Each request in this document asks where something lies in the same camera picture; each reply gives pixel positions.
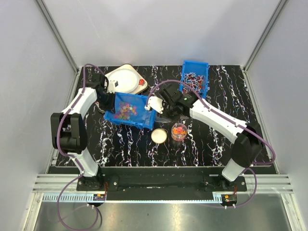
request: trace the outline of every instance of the clear plastic cup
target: clear plastic cup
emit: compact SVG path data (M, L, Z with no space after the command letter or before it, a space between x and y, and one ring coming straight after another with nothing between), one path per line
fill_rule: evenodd
M175 141L182 141L187 135L187 127L182 123L176 123L171 128L171 137Z

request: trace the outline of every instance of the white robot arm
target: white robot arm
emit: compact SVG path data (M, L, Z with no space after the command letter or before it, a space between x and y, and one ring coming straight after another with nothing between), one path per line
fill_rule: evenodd
M183 95L171 85L160 90L159 94L163 99L151 96L148 101L148 107L146 107L147 110L153 108L162 114L163 117L174 121L177 121L180 116L197 119L220 132L233 143L231 159L222 171L222 176L228 181L234 181L245 168L252 164L256 156L262 151L262 142L238 126L241 125L244 128L249 128L259 136L262 136L260 125L257 122L248 124L220 111L203 99L207 105L205 107L193 92L190 91ZM236 125L217 115L213 110L232 120Z
M93 103L99 105L101 110L114 111L116 86L116 81L108 81L102 74L93 74L92 82L80 88L77 96L63 111L51 116L52 145L58 149L58 127L64 114L69 111L61 127L60 147L83 174L80 179L82 184L91 188L102 185L103 175L87 149L88 137L83 119Z

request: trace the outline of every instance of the metal frame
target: metal frame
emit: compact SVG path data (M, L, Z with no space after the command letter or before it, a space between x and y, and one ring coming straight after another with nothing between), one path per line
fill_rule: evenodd
M274 13L272 14L271 18L269 19L268 24L266 25L261 37L258 40L258 43L256 44L254 50L252 51L250 57L248 58L248 61L246 62L244 66L244 70L247 71L249 67L251 66L251 63L254 61L255 57L257 56L259 50L261 49L264 41L268 37L270 31L273 29L279 15L282 13L284 7L286 6L287 2L289 0L280 0L276 9L274 10Z
M39 209L45 194L59 194L62 188L72 179L76 178L76 174L41 174L38 175L35 186L33 188L32 200L28 210L28 216L25 221L24 231L33 231L38 217ZM247 192L238 192L238 194L251 193L255 186L255 179L253 175L244 175L247 184ZM73 182L65 191L68 197L76 195L89 195L93 193L104 193L104 191L96 192L81 192L76 191L77 182ZM219 203L219 196L222 192L214 192L213 195L218 198L216 202ZM257 175L257 194L279 194L293 231L304 231L305 226L300 216L298 206L295 201L293 190L287 175ZM68 200L67 202L78 202L76 200ZM158 203L157 201L106 201L106 203ZM209 203L205 201L165 201L160 203Z
M77 174L40 174L37 177L33 187L34 193L60 193L64 186L77 177ZM253 175L245 174L247 184L246 192L238 192L238 194L246 194L252 192L255 188L255 178ZM77 181L71 183L65 192L67 193L85 193L85 191L76 191ZM90 193L101 193L104 191L91 191ZM217 194L225 194L226 192L215 192ZM290 194L293 193L290 180L287 175L257 175L257 193L258 194Z
M46 19L46 22L48 23L49 27L51 28L52 33L54 34L59 46L61 47L62 51L64 52L68 62L70 63L72 69L75 72L75 78L73 80L73 83L71 85L69 95L66 100L66 106L72 101L75 93L75 89L77 86L77 81L80 76L80 71L81 68L79 69L78 66L76 65L72 55L70 54L63 38L61 37L52 17L51 14L49 13L46 4L44 0L35 0L37 3L40 11L42 12L43 16ZM247 63L245 66L242 68L244 78L247 83L247 87L250 93L250 97L252 100L252 104L254 106L257 119L261 124L262 128L262 133L264 135L264 138L267 141L269 140L269 136L267 133L267 130L264 126L264 121L262 118L262 115L259 110L259 106L257 104L257 100L255 97L254 90L252 88L249 76L247 74L247 70L251 66L252 62L254 61L255 57L257 56L259 50L261 49L264 41L268 37L270 31L274 27L274 24L276 23L278 17L282 13L284 7L286 6L288 0L280 0L275 11L273 12L266 28L264 29L260 39L258 40L252 54L250 55ZM58 152L57 150L52 148L51 151L51 158L49 165L47 166L46 172L48 171L48 168L50 165L55 165L55 161L57 158ZM277 163L274 163L275 168L277 173L279 172ZM42 174L38 175L35 186L33 188L33 192L31 194L31 199L28 207L28 213L27 217L24 223L23 230L24 231L32 231L34 230L36 220L38 217L39 209L41 206L41 203L44 199L44 195L47 193L59 193L62 188L73 178L75 178L77 175L76 174L58 174L58 175L53 175L53 174ZM238 194L242 193L251 193L254 189L255 186L255 179L253 175L245 175L245 181L247 185L247 192L238 192ZM292 230L306 230L303 220L300 216L298 206L295 201L295 196L293 194L292 186L290 184L290 181L288 179L287 175L257 175L257 194L265 193L265 194L280 194L283 200L283 204L291 225ZM77 187L77 182L73 182L65 191L65 194L67 195L88 195L88 192L80 192L76 191ZM215 192L213 195L218 196L220 193L226 193L226 192ZM136 201L120 201L120 203L136 203ZM192 203L191 201L177 201L177 203Z
M60 35L60 32L54 23L52 16L50 12L48 11L46 4L44 0L35 0L36 4L38 5L39 10L43 14L48 26L51 29L51 32L53 33L54 37L56 38L61 50L63 51L64 55L66 56L68 62L70 63L73 71L76 73L78 71L78 66L76 65L71 53L69 52L62 36Z

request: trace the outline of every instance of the black marble table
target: black marble table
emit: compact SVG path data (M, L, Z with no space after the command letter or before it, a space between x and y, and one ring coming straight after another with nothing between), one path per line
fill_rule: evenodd
M102 67L105 73L118 67ZM166 79L181 78L181 66L135 66L150 87ZM87 78L97 72L87 67ZM82 87L82 72L77 89ZM241 120L254 121L256 114L249 98L248 89L239 66L210 66L206 100L223 112ZM88 149L102 167L151 167L151 166L223 166L231 155L231 143L208 125L194 119L181 120L188 127L183 142L175 142L170 134L165 143L155 144L149 129L114 125L103 119L94 105L85 116ZM154 129L170 132L173 123L155 122ZM257 161L268 161L264 149ZM56 166L74 166L66 157L58 156Z

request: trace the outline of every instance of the white round plate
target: white round plate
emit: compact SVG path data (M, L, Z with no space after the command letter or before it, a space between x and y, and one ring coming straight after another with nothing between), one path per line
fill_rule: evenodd
M119 69L108 76L109 80L117 81L116 92L130 93L138 87L139 76L133 70Z
M163 143L167 139L167 133L165 130L158 128L152 131L151 138L155 143Z

